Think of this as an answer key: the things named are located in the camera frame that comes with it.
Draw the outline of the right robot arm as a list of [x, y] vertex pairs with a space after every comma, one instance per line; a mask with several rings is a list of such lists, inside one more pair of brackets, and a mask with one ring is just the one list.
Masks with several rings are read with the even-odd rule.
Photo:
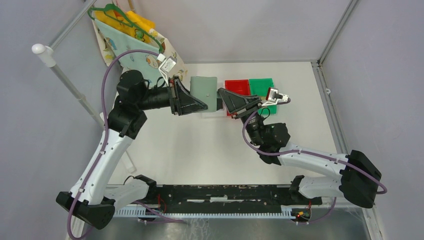
[[241, 120], [244, 142], [263, 162], [320, 174], [295, 177], [288, 191], [293, 203], [302, 204], [317, 197], [344, 198], [358, 207], [371, 209], [376, 196], [388, 192], [381, 182], [381, 172], [363, 152], [341, 154], [310, 149], [290, 141], [285, 123], [264, 124], [261, 109], [291, 102], [277, 88], [270, 87], [264, 100], [258, 95], [241, 95], [225, 88], [217, 92], [230, 116]]

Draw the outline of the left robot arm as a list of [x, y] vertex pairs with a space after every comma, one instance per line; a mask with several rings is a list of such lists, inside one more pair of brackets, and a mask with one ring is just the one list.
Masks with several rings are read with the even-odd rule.
[[107, 185], [122, 155], [146, 123], [146, 110], [169, 107], [174, 115], [183, 116], [208, 109], [206, 103], [190, 94], [178, 76], [169, 83], [170, 86], [149, 88], [148, 80], [138, 70], [128, 70], [120, 76], [118, 96], [106, 117], [95, 154], [71, 190], [60, 192], [56, 198], [72, 216], [101, 230], [117, 210], [138, 200], [145, 204], [156, 200], [156, 182], [145, 176], [115, 189], [107, 189]]

